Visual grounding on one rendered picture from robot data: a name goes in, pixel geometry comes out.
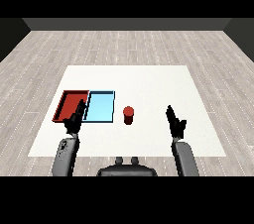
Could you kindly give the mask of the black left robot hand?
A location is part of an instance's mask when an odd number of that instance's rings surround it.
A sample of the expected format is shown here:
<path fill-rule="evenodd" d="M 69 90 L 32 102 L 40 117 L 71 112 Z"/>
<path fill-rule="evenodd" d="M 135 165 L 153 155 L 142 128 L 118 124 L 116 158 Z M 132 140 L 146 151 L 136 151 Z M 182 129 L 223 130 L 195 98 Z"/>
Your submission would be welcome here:
<path fill-rule="evenodd" d="M 70 135 L 77 134 L 81 127 L 81 121 L 86 105 L 83 100 L 78 102 L 75 112 L 69 118 L 64 118 L 63 123 L 66 127 L 66 132 Z"/>

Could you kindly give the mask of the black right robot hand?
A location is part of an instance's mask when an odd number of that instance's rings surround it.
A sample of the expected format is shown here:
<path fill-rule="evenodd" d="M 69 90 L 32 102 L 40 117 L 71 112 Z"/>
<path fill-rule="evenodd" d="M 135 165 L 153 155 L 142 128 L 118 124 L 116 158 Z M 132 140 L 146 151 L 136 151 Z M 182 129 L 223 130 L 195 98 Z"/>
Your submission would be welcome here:
<path fill-rule="evenodd" d="M 182 139 L 184 137 L 184 130 L 186 129 L 187 121 L 177 118 L 171 105 L 167 108 L 166 116 L 170 124 L 172 137 Z"/>

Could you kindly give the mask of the red shallow open box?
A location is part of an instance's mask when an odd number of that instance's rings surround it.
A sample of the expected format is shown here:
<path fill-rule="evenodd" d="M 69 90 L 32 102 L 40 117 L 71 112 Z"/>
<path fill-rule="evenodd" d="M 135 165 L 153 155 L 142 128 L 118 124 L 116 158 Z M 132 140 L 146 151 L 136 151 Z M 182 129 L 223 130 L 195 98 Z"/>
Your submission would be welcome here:
<path fill-rule="evenodd" d="M 88 93 L 88 90 L 65 90 L 52 121 L 61 123 L 64 118 L 69 118 L 75 112 L 80 100 L 87 101 Z"/>

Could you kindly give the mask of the light blue shallow open box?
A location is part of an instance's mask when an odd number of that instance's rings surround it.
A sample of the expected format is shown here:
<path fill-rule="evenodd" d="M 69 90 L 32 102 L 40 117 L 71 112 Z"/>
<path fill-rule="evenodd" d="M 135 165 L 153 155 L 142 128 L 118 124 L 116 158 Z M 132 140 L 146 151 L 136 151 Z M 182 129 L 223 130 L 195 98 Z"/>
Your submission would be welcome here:
<path fill-rule="evenodd" d="M 112 123 L 114 116 L 115 92 L 92 90 L 89 92 L 83 123 Z"/>

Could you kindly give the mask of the small red can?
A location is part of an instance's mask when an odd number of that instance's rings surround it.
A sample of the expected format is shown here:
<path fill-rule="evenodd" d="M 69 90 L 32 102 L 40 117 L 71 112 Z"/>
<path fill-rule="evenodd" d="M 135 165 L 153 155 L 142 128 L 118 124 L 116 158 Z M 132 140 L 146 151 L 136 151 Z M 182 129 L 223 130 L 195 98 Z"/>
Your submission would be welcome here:
<path fill-rule="evenodd" d="M 134 109 L 131 106 L 126 106 L 123 109 L 123 115 L 124 115 L 124 123 L 126 125 L 131 125 L 133 123 Z"/>

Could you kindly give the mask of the dark grey robot body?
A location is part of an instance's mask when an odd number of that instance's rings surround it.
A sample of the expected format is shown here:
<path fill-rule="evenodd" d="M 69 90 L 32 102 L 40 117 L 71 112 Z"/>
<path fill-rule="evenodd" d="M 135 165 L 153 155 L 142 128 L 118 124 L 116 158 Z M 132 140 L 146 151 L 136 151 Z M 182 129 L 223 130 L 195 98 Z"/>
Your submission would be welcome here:
<path fill-rule="evenodd" d="M 137 157 L 131 158 L 130 165 L 124 165 L 123 158 L 117 157 L 113 166 L 101 168 L 97 176 L 157 176 L 157 172 L 153 168 L 141 166 Z"/>

